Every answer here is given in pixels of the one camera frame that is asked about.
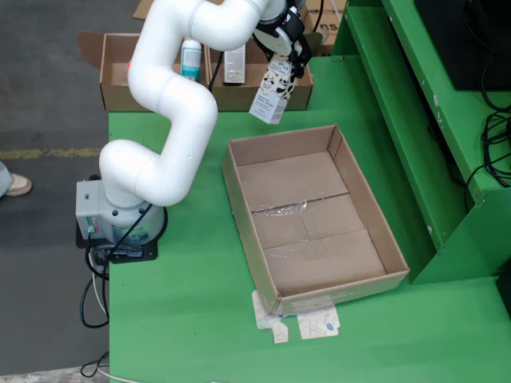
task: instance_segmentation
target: open cardboard box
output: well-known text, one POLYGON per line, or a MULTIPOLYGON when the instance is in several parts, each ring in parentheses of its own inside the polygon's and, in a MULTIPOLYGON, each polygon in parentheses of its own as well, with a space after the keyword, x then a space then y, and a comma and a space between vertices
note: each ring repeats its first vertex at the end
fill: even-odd
MULTIPOLYGON (((147 111, 139 105, 128 88, 126 65, 130 62, 139 34, 100 34, 84 31, 78 34, 81 55, 100 69, 100 88, 105 109, 110 112, 147 111)), ((200 83, 206 84, 204 49, 200 64, 200 83)), ((174 71, 180 73, 181 54, 177 55, 174 71)))
MULTIPOLYGON (((317 30, 317 32, 323 34, 323 41, 319 48, 313 50, 315 56, 330 56, 334 49, 335 39, 337 38, 347 0, 334 0, 333 3, 331 0, 325 0, 324 2, 323 15, 317 30)), ((320 6, 321 0, 307 0, 303 5, 300 15, 302 16, 306 34, 313 33, 314 26, 318 21, 320 6)))
MULTIPOLYGON (((153 1, 154 0, 141 0, 141 2, 138 4, 137 9, 135 10, 135 13, 133 14, 133 18, 145 20, 145 18, 147 18, 149 8, 151 8, 151 5, 153 4, 153 1)), ((212 2, 213 4, 221 4, 222 2, 224 2, 224 0, 208 0, 208 1, 212 2)))
MULTIPOLYGON (((245 50, 245 83, 225 84, 224 63, 220 64, 215 84, 213 85, 213 96, 216 98, 218 110, 223 111, 248 111, 256 97, 257 89, 261 85, 264 74, 268 67, 268 60, 263 50, 257 46, 253 39, 246 44, 245 50)), ((208 71, 208 84, 211 82, 213 72, 218 63, 220 52, 206 47, 206 70, 208 71)), ((305 68, 305 74, 297 79, 286 110, 307 109, 312 94, 312 75, 309 65, 305 68)))
POLYGON ((224 179, 269 314, 377 294, 408 274, 337 125, 229 141, 224 179))

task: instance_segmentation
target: black computer monitor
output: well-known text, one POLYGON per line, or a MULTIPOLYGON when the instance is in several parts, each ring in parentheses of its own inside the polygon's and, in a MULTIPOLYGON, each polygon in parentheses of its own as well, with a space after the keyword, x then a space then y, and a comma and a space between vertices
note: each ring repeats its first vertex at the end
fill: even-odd
POLYGON ((511 90, 510 0, 415 0, 454 88, 511 90))

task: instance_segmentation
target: bottle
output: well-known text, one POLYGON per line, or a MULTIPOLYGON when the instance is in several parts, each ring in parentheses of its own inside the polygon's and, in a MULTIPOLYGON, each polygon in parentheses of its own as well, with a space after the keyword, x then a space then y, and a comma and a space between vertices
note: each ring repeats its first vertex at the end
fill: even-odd
POLYGON ((185 38, 181 46, 181 76, 199 82, 202 45, 191 38, 185 38))

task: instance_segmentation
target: person's foot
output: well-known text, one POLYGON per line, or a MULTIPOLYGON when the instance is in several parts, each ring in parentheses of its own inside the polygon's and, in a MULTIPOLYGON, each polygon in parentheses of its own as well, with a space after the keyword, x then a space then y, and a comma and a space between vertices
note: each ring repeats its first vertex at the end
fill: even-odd
POLYGON ((24 195, 32 190, 32 183, 28 178, 14 173, 10 173, 10 176, 13 179, 13 184, 10 185, 9 190, 6 192, 7 196, 17 197, 19 195, 24 195))

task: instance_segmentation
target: yellow floor line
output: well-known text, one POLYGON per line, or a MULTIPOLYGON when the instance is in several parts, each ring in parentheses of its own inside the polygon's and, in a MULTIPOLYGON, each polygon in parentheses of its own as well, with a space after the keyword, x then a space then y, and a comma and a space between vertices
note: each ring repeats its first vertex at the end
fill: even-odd
POLYGON ((7 150, 0 151, 0 160, 36 160, 42 157, 96 157, 99 156, 100 151, 101 148, 7 150))

